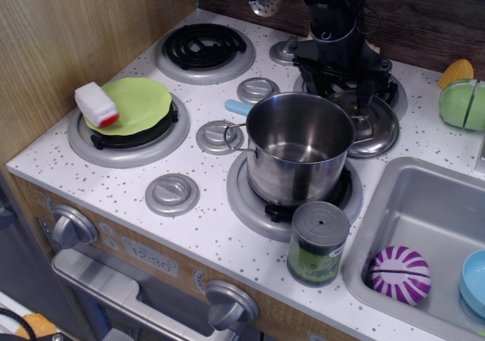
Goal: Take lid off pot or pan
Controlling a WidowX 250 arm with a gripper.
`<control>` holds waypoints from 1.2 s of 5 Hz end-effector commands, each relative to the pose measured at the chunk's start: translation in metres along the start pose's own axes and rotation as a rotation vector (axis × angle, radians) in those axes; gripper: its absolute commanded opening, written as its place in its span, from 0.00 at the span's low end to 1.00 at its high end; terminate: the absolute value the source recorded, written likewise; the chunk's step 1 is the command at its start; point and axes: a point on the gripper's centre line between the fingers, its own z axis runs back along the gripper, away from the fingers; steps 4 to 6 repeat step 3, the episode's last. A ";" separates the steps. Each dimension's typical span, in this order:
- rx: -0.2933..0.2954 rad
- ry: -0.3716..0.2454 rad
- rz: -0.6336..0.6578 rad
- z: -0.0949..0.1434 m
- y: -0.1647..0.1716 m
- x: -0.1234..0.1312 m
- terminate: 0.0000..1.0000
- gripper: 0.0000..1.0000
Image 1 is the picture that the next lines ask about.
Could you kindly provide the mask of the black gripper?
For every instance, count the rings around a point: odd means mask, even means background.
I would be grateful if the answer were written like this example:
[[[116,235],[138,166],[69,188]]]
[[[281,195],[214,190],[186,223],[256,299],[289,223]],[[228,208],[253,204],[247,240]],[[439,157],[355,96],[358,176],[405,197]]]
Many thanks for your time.
[[[360,35],[294,42],[292,53],[307,91],[315,95],[329,95],[333,78],[349,80],[357,83],[358,108],[366,108],[378,87],[391,83],[392,64]]]

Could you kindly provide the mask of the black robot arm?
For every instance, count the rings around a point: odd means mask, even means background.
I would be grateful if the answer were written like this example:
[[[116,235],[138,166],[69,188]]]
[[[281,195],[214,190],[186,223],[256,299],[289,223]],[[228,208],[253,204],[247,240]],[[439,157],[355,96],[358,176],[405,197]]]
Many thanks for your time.
[[[390,61],[367,42],[366,0],[302,0],[310,15],[307,40],[289,44],[310,93],[329,96],[334,86],[356,85],[357,106],[367,107],[391,88]]]

